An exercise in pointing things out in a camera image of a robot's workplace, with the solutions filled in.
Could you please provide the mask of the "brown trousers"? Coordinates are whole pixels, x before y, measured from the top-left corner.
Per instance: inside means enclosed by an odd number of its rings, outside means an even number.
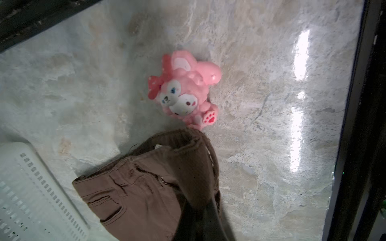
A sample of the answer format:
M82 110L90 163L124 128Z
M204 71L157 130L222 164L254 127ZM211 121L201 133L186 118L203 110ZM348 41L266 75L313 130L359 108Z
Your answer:
M72 184L120 241L234 239L222 212L218 159L201 131L155 134Z

